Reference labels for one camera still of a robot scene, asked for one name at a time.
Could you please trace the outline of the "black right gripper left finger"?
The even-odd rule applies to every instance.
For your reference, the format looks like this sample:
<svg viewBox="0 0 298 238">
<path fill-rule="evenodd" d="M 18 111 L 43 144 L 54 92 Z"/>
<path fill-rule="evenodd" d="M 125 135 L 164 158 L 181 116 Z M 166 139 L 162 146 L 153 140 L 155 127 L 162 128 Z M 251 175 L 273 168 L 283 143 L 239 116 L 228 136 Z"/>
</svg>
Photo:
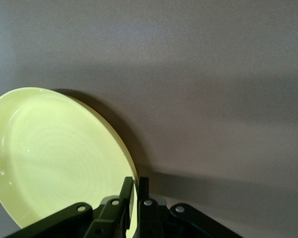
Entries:
<svg viewBox="0 0 298 238">
<path fill-rule="evenodd" d="M 93 209 L 75 203 L 10 234 L 9 238 L 125 238 L 131 223 L 134 180 L 126 177 L 118 196 L 109 196 Z"/>
</svg>

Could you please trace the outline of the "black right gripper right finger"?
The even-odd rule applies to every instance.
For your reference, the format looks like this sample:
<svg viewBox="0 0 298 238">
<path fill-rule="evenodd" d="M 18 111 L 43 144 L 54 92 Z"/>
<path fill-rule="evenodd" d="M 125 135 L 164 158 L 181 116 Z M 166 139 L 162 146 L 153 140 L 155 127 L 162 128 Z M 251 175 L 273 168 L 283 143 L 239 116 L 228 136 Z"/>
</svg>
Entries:
<svg viewBox="0 0 298 238">
<path fill-rule="evenodd" d="M 149 195 L 149 178 L 138 187 L 139 238 L 237 238 L 238 234 L 186 203 L 167 208 Z"/>
</svg>

